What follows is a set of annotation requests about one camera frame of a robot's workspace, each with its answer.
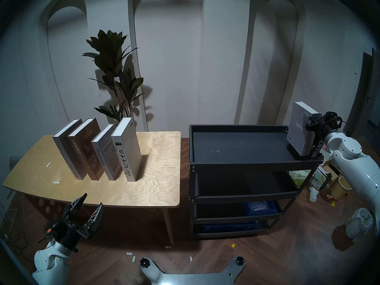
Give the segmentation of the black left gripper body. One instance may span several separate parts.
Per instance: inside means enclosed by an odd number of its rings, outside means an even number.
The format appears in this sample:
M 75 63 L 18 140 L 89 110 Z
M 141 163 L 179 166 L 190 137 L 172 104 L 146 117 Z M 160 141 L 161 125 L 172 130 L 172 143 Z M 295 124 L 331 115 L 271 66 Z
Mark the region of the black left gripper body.
M 71 252 L 78 252 L 77 245 L 82 238 L 91 239 L 92 219 L 89 219 L 83 226 L 75 222 L 76 215 L 70 211 L 65 211 L 60 218 L 54 219 L 46 231 L 46 236 L 61 244 Z

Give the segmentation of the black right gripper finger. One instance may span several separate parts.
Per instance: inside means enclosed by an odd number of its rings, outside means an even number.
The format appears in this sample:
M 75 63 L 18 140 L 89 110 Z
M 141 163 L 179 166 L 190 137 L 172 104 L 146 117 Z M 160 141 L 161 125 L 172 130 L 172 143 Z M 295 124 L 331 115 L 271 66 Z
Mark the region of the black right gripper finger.
M 306 131 L 317 131 L 318 125 L 317 122 L 320 119 L 320 115 L 311 115 L 308 116 L 308 120 L 305 125 Z

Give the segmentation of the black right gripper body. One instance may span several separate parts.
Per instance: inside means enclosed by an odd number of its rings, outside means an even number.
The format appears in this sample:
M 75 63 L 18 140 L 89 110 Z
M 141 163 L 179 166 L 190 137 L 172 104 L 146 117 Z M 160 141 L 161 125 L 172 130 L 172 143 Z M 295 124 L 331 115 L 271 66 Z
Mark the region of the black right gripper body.
M 315 140 L 325 140 L 331 132 L 338 131 L 341 128 L 343 120 L 336 112 L 328 111 L 314 123 Z

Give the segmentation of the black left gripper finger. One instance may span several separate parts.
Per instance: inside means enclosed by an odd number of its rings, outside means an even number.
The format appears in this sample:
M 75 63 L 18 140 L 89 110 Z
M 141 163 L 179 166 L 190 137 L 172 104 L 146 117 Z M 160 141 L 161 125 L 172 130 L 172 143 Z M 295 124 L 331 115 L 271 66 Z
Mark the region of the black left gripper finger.
M 84 193 L 81 197 L 78 197 L 73 202 L 68 203 L 64 208 L 63 217 L 74 217 L 77 216 L 81 206 L 83 205 L 87 193 Z
M 101 202 L 96 208 L 88 222 L 84 225 L 86 232 L 97 232 L 100 227 L 100 222 L 103 216 L 103 203 Z

